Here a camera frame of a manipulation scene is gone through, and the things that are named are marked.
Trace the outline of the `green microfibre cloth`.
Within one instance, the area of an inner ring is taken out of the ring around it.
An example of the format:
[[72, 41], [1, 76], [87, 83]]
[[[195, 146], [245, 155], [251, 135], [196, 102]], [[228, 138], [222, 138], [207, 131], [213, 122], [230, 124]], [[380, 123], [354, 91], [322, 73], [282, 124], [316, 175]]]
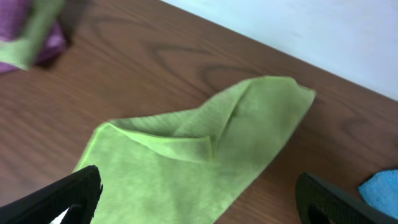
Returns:
[[274, 160], [315, 99], [289, 77], [243, 80], [192, 110], [112, 119], [78, 165], [104, 186], [93, 223], [213, 223]]

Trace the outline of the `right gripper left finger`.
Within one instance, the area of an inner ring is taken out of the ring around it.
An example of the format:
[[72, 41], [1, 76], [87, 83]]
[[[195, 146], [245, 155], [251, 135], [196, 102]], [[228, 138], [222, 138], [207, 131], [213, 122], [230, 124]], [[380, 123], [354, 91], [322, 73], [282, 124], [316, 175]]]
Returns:
[[1, 224], [48, 224], [63, 212], [62, 223], [90, 224], [102, 191], [98, 168], [87, 166], [2, 206]]

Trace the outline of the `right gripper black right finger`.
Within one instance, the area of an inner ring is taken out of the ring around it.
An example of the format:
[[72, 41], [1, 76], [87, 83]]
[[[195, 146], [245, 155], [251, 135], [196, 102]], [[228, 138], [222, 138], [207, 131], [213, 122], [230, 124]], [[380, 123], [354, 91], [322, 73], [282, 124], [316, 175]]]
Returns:
[[308, 172], [296, 181], [295, 201], [303, 224], [397, 224], [396, 218]]

